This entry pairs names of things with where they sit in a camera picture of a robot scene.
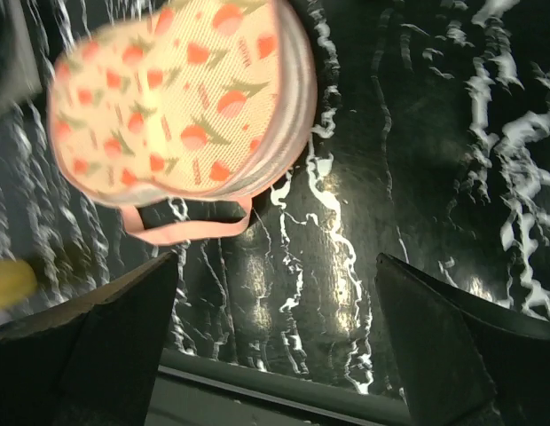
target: pink bag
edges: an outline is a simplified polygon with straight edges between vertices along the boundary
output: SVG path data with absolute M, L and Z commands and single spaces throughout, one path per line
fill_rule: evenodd
M 252 197 L 300 155 L 316 110 L 309 41 L 283 0 L 172 0 L 101 28 L 55 69 L 60 170 L 155 245 L 245 231 Z M 137 207 L 170 196 L 236 201 L 246 215 L 146 230 Z

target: yellow object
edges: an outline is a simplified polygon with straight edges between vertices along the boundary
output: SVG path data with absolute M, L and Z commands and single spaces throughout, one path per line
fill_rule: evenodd
M 0 260 L 0 309 L 30 296 L 37 282 L 33 269 L 22 260 Z

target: pink strap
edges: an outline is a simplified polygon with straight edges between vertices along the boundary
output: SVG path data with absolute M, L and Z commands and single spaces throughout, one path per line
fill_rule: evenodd
M 243 233 L 248 228 L 251 215 L 251 198 L 237 200 L 237 203 L 244 209 L 246 215 L 235 224 L 188 220 L 154 229 L 145 229 L 137 208 L 125 206 L 121 207 L 123 226 L 128 234 L 155 246 L 170 246 L 187 240 L 233 237 Z

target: glossy surface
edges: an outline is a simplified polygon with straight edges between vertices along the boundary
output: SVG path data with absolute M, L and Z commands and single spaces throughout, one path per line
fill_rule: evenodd
M 42 11 L 44 60 L 110 14 L 146 10 L 131 3 L 58 2 L 58 25 Z M 378 253 L 550 319 L 550 0 L 291 3 L 315 46 L 315 136 L 255 199 L 246 233 L 175 247 L 168 345 L 400 398 L 373 289 Z M 43 291 L 13 316 L 159 252 L 60 177 L 42 107 L 0 121 L 0 256 L 44 271 Z M 150 225 L 230 214 L 181 200 L 143 211 Z

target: table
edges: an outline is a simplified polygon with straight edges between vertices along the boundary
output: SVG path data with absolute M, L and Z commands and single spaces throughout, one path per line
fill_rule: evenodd
M 27 6 L 43 29 L 43 65 L 94 28 L 161 4 L 37 3 Z M 244 234 L 172 248 L 181 280 L 167 345 L 401 398 L 373 289 L 380 252 L 550 320 L 550 0 L 291 4 L 318 66 L 313 139 L 255 199 Z M 0 120 L 0 257 L 29 259 L 43 284 L 11 318 L 168 249 L 126 236 L 115 211 L 60 176 L 43 108 L 35 99 Z M 168 200 L 143 217 L 232 212 Z

